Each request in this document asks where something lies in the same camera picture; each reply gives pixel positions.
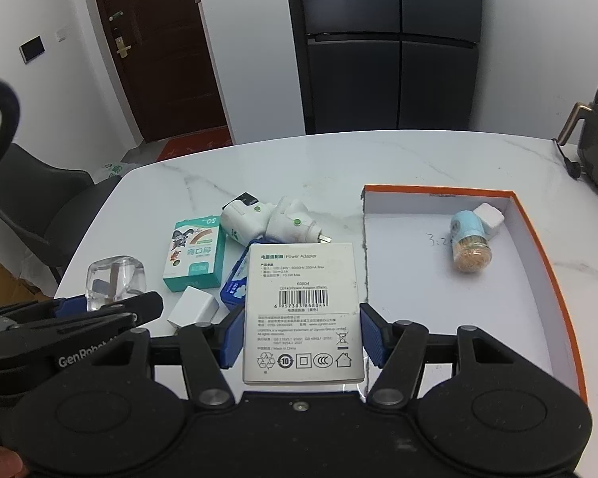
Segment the person's left hand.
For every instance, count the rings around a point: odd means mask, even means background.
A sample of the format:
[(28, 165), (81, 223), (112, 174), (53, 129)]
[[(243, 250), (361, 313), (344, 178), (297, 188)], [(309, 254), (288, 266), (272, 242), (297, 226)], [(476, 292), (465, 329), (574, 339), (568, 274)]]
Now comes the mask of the person's left hand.
[(0, 447), (0, 478), (24, 477), (27, 473), (18, 453)]

